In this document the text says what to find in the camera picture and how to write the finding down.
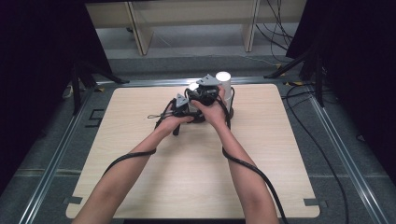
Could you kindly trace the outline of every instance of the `white cup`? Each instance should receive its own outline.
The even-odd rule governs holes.
[[[219,72],[216,74],[216,79],[220,81],[221,86],[225,90],[224,99],[225,101],[230,100],[231,95],[231,75],[228,72]]]
[[[226,107],[227,107],[228,113],[230,113],[232,98],[233,97],[230,97],[230,98],[224,100],[224,102],[226,103]]]

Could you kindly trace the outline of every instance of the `hand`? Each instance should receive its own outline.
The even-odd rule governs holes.
[[[171,108],[172,108],[172,106],[169,105],[169,107],[167,108],[166,111],[167,112],[170,111]],[[163,132],[163,134],[165,134],[165,136],[167,136],[174,129],[176,129],[179,124],[184,123],[184,122],[191,122],[193,120],[194,120],[194,117],[192,117],[192,116],[177,118],[177,117],[175,117],[173,115],[170,115],[170,116],[166,117],[165,119],[163,119],[163,121],[157,127],[156,130]]]
[[[222,86],[218,86],[218,87],[219,87],[218,99],[221,100],[224,103],[224,105],[226,105],[226,103],[224,102],[225,90]],[[200,102],[195,100],[192,100],[191,103],[202,111],[206,121],[208,121],[215,128],[217,125],[225,124],[224,110],[222,109],[219,102],[215,101],[212,105],[209,106],[202,105]]]

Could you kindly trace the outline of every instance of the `wire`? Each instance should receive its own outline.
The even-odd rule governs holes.
[[[290,96],[281,96],[280,98],[281,98],[282,100],[286,100],[286,99],[291,98],[291,97],[294,97],[294,96],[304,95],[304,94],[313,93],[313,92],[314,92],[314,91],[303,91],[303,92],[296,93],[296,94],[290,95]]]
[[[277,16],[279,17],[279,21],[280,21],[279,26],[282,27],[282,32],[283,32],[283,34],[285,34],[285,35],[283,35],[283,39],[285,40],[286,45],[289,47],[289,44],[288,44],[288,41],[286,40],[286,37],[288,38],[289,42],[291,42],[291,40],[287,36],[287,33],[286,33],[285,29],[283,29],[283,26],[282,26],[282,17],[280,16],[281,7],[282,7],[282,0],[278,0],[277,1]]]
[[[308,98],[306,98],[306,99],[303,99],[302,101],[299,101],[299,102],[296,103],[295,105],[292,105],[291,107],[286,108],[286,110],[292,109],[292,108],[294,108],[295,106],[297,106],[297,105],[299,105],[299,104],[301,104],[301,103],[303,103],[303,102],[305,102],[305,101],[307,101],[307,100],[310,100],[311,98],[312,98],[312,96],[310,96],[310,97],[308,97]]]
[[[278,47],[282,48],[283,50],[288,50],[287,48],[283,47],[282,45],[278,44],[275,42],[275,40],[273,38],[268,37],[259,27],[259,25],[256,24],[256,28],[260,31],[260,33],[262,33],[262,35],[271,42],[271,44],[276,44]]]
[[[271,32],[271,33],[274,34],[274,35],[282,35],[282,36],[287,36],[287,37],[289,37],[289,38],[294,38],[294,36],[292,36],[292,35],[289,35],[289,34],[280,34],[280,33],[277,33],[277,32],[274,32],[274,31],[270,30],[270,28],[268,28],[267,25],[265,25],[265,23],[263,23],[262,25],[264,26],[264,28],[265,28],[267,31]]]
[[[231,97],[231,102],[230,102],[230,110],[233,108],[233,97],[235,96],[235,89],[231,87],[231,90],[233,91],[233,96]]]
[[[133,157],[149,156],[149,155],[154,154],[156,151],[157,151],[157,148],[154,148],[151,151],[147,151],[147,152],[134,152],[134,153],[128,153],[126,155],[120,156],[116,160],[111,162],[111,164],[107,167],[107,169],[105,170],[103,175],[105,175],[107,173],[107,171],[109,171],[114,165],[116,165],[120,161],[125,161],[125,160],[131,159]]]
[[[277,1],[277,14],[275,13],[274,8],[272,7],[272,5],[271,5],[269,0],[267,0],[267,3],[268,3],[268,6],[271,8],[271,10],[272,10],[272,12],[274,14],[274,17],[276,19],[276,25],[279,25],[279,28],[282,31],[282,33],[287,35],[287,32],[285,31],[285,29],[282,26],[282,21],[281,21],[281,18],[280,18],[280,9],[281,9],[281,6],[282,6],[282,1],[279,1],[279,0]]]
[[[294,90],[295,88],[301,87],[301,86],[294,86],[294,87],[292,87],[292,88],[288,91],[288,93],[286,94],[286,103],[288,104],[288,107],[289,107],[291,113],[293,114],[293,116],[296,118],[297,122],[299,122],[299,124],[303,127],[303,129],[305,130],[305,132],[311,137],[311,139],[314,141],[315,145],[317,145],[317,147],[318,147],[320,153],[322,154],[324,160],[325,160],[326,163],[328,164],[329,169],[331,170],[332,175],[334,176],[334,178],[335,178],[335,180],[336,180],[338,186],[340,187],[340,190],[341,190],[341,193],[342,193],[342,196],[343,196],[343,200],[344,200],[344,207],[345,207],[345,209],[346,209],[345,216],[346,216],[346,224],[347,224],[347,223],[349,223],[349,212],[348,212],[348,206],[347,206],[347,195],[346,195],[346,193],[345,193],[345,191],[344,191],[344,188],[343,188],[343,186],[342,186],[342,184],[341,184],[341,181],[340,181],[340,179],[338,178],[337,174],[335,173],[334,169],[332,168],[332,164],[330,163],[329,159],[327,158],[326,153],[324,152],[323,148],[320,146],[320,144],[318,143],[318,141],[316,140],[316,138],[312,135],[312,133],[309,132],[309,131],[306,129],[306,127],[303,125],[303,123],[300,121],[300,119],[299,119],[299,118],[297,117],[297,115],[295,114],[295,112],[294,112],[292,106],[290,106],[290,102],[289,102],[290,93],[291,93],[292,90]]]

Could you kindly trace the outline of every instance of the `light wood table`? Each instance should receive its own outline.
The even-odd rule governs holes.
[[[315,195],[275,85],[234,85],[232,131],[273,183],[287,217],[316,217]],[[70,203],[75,217],[107,166],[152,132],[167,103],[186,87],[117,89]],[[158,146],[117,210],[119,218],[243,218],[221,143],[207,122],[183,124]]]

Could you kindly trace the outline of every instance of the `person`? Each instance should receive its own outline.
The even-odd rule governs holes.
[[[219,86],[219,98],[224,98],[224,89],[221,86]],[[202,111],[206,121],[216,130],[228,154],[255,165],[254,161],[228,128],[223,109],[218,102],[210,106],[202,105],[197,101],[191,101],[191,103]],[[167,117],[131,152],[151,151],[180,123],[192,120],[193,117]],[[115,164],[95,186],[88,201],[81,208],[73,223],[109,223],[117,208],[142,173],[148,160],[149,156],[143,156]],[[229,161],[229,167],[246,223],[279,223],[275,204],[262,178],[248,168],[233,161]]]

